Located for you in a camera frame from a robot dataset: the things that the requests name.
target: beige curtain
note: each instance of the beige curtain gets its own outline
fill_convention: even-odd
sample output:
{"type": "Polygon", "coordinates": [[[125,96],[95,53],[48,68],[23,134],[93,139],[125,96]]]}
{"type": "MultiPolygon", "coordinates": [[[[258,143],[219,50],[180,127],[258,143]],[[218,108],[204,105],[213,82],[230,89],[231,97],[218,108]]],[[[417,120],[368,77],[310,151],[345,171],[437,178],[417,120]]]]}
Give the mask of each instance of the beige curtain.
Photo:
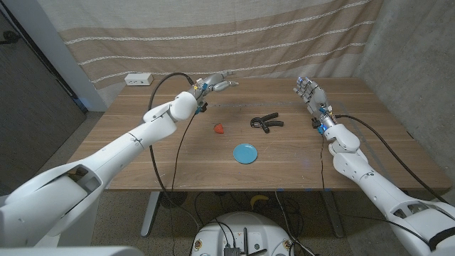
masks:
{"type": "Polygon", "coordinates": [[[127,73],[350,77],[381,0],[38,0],[97,89],[127,73]]]}

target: gray wall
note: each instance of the gray wall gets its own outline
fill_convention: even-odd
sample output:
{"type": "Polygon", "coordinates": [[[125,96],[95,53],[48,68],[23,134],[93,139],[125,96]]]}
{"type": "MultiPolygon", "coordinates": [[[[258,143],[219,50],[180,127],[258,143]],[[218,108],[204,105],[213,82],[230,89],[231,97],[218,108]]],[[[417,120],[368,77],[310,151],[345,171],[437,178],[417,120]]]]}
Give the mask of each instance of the gray wall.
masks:
{"type": "Polygon", "coordinates": [[[356,77],[455,181],[455,3],[384,0],[356,77]]]}

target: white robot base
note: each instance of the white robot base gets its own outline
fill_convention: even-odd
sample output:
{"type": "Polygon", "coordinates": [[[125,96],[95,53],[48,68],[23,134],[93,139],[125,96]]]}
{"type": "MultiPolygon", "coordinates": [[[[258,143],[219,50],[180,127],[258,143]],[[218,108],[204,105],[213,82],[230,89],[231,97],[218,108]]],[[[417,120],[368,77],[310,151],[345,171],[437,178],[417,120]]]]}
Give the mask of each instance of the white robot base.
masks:
{"type": "Polygon", "coordinates": [[[191,251],[192,256],[240,254],[287,256],[294,255],[294,248],[286,231],[269,218],[251,212],[233,212],[201,228],[191,251]]]}

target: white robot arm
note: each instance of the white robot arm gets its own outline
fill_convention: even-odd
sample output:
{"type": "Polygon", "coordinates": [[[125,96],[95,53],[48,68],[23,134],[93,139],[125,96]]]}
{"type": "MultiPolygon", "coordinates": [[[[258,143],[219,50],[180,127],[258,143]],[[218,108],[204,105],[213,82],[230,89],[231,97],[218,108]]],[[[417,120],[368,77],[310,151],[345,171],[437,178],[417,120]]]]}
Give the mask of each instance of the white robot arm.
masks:
{"type": "Polygon", "coordinates": [[[55,167],[0,198],[0,247],[34,246],[44,235],[55,236],[69,228],[100,196],[107,184],[144,149],[176,131],[176,122],[188,119],[205,104],[204,96],[236,82],[229,73],[199,79],[188,92],[148,111],[144,123],[93,155],[55,167]],[[84,176],[78,181],[71,171],[84,176]]]}
{"type": "Polygon", "coordinates": [[[376,172],[359,149],[360,141],[337,121],[326,93],[308,78],[297,80],[294,92],[304,99],[314,116],[313,127],[330,141],[335,169],[360,186],[384,217],[416,235],[390,225],[411,255],[430,255],[455,245],[455,208],[447,203],[423,201],[403,193],[376,172]]]}

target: power strip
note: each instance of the power strip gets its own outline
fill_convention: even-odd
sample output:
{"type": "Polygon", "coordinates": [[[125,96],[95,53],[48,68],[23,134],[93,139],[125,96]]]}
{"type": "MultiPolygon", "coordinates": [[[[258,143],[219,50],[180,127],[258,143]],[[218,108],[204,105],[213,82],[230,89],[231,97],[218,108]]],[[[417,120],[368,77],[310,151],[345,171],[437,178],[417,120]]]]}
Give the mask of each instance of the power strip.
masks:
{"type": "Polygon", "coordinates": [[[153,80],[151,73],[131,73],[125,77],[127,85],[150,85],[153,80]]]}

